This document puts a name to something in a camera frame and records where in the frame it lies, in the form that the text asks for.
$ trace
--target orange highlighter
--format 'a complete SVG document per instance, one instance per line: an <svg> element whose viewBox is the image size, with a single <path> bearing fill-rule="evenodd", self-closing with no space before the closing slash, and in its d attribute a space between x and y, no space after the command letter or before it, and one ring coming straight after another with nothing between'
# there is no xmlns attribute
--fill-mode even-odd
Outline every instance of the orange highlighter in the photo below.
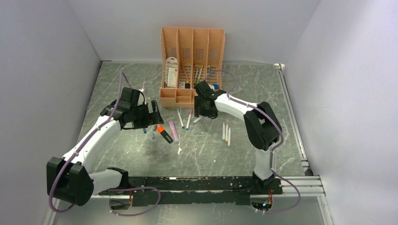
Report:
<svg viewBox="0 0 398 225"><path fill-rule="evenodd" d="M170 135L168 135L162 126L158 126L157 130L169 144L173 142L173 139L170 137Z"/></svg>

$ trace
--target pen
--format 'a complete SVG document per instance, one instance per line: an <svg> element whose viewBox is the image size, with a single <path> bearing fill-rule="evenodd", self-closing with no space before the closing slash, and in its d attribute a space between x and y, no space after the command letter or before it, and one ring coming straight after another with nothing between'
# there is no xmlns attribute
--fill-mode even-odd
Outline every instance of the pen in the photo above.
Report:
<svg viewBox="0 0 398 225"><path fill-rule="evenodd" d="M225 123L222 123L222 139L223 142L225 141Z"/></svg>
<svg viewBox="0 0 398 225"><path fill-rule="evenodd" d="M228 124L225 125L225 142L228 143Z"/></svg>
<svg viewBox="0 0 398 225"><path fill-rule="evenodd" d="M152 134L151 134L152 139L155 139L155 131L156 131L156 128L158 128L158 125L154 125L154 126L153 126Z"/></svg>
<svg viewBox="0 0 398 225"><path fill-rule="evenodd" d="M180 109L177 108L177 114L178 114L178 118L180 119L180 124L181 124L181 128L184 129L184 122L183 122L183 118L181 118L181 113L180 113Z"/></svg>
<svg viewBox="0 0 398 225"><path fill-rule="evenodd" d="M199 120L203 119L204 116L200 116L199 118L197 118L196 120L193 121L193 124L199 122Z"/></svg>
<svg viewBox="0 0 398 225"><path fill-rule="evenodd" d="M191 118L192 118L192 109L191 109L191 111L189 112L189 117L188 117L187 129L186 129L186 130L189 130L189 123L191 122Z"/></svg>
<svg viewBox="0 0 398 225"><path fill-rule="evenodd" d="M228 147L231 146L231 128L228 130Z"/></svg>

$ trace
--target small white object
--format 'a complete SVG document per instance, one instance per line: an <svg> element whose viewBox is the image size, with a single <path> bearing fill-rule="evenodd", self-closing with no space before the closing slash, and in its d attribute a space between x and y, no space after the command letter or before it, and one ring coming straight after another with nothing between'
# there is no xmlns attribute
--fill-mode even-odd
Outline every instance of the small white object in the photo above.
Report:
<svg viewBox="0 0 398 225"><path fill-rule="evenodd" d="M191 119L192 119L192 109L189 112L189 117L188 117L188 122L187 122L187 127L186 130L189 130L189 124L191 123Z"/></svg>
<svg viewBox="0 0 398 225"><path fill-rule="evenodd" d="M228 147L231 146L231 128L228 129Z"/></svg>
<svg viewBox="0 0 398 225"><path fill-rule="evenodd" d="M193 124L199 122L199 120L203 119L204 116L200 116L199 118L197 118L196 120L193 121Z"/></svg>
<svg viewBox="0 0 398 225"><path fill-rule="evenodd" d="M203 68L200 68L198 80L200 80L200 77L202 76L202 71L203 71Z"/></svg>
<svg viewBox="0 0 398 225"><path fill-rule="evenodd" d="M183 118L181 118L180 109L177 109L177 114L178 114L178 118L179 118L179 120L180 120L181 128L184 129L185 127L184 127Z"/></svg>
<svg viewBox="0 0 398 225"><path fill-rule="evenodd" d="M222 141L225 141L225 123L222 123Z"/></svg>
<svg viewBox="0 0 398 225"><path fill-rule="evenodd" d="M178 88L185 88L185 81L178 82Z"/></svg>

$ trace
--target metal frame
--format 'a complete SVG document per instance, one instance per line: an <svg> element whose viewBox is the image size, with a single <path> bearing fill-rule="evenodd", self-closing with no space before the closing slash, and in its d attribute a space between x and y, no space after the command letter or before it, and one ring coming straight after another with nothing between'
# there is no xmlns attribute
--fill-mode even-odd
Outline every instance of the metal frame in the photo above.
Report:
<svg viewBox="0 0 398 225"><path fill-rule="evenodd" d="M283 89L283 96L286 99L286 106L289 109L289 117L290 117L291 123L293 124L293 128L294 128L293 132L294 132L294 135L296 136L297 147L298 147L298 149L300 149L301 159L307 160L307 156L306 156L306 152L304 150L303 142L301 141L299 128L298 128L297 123L296 123L296 117L294 116L293 108L292 108L291 103L290 103L290 98L289 98L289 94L288 94L288 91L287 91L287 88L286 88L286 83L285 83L285 79L284 79L284 76L283 76L283 72L280 69L280 67L279 67L279 69L277 69L277 72L278 72L278 75L279 75L279 81L281 82L281 87Z"/></svg>

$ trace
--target white marker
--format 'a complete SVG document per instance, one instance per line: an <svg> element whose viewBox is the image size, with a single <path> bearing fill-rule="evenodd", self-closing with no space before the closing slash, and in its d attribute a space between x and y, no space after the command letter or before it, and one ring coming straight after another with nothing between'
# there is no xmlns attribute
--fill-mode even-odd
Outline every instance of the white marker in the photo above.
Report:
<svg viewBox="0 0 398 225"><path fill-rule="evenodd" d="M231 146L231 128L228 130L228 147Z"/></svg>
<svg viewBox="0 0 398 225"><path fill-rule="evenodd" d="M222 139L223 142L225 141L225 123L222 123Z"/></svg>
<svg viewBox="0 0 398 225"><path fill-rule="evenodd" d="M197 118L196 120L193 121L193 124L199 122L199 120L203 119L204 116L200 116L199 118Z"/></svg>
<svg viewBox="0 0 398 225"><path fill-rule="evenodd" d="M180 119L180 124L181 124L181 128L184 129L184 122L183 122L183 118L181 118L181 113L180 113L180 109L177 108L177 114L178 114L178 118Z"/></svg>
<svg viewBox="0 0 398 225"><path fill-rule="evenodd" d="M225 142L228 143L228 124L225 125Z"/></svg>
<svg viewBox="0 0 398 225"><path fill-rule="evenodd" d="M189 112L189 117L188 117L187 129L186 129L186 130L189 130L189 124L190 124L190 122L191 122L191 118L192 118L192 109L191 109L191 111Z"/></svg>

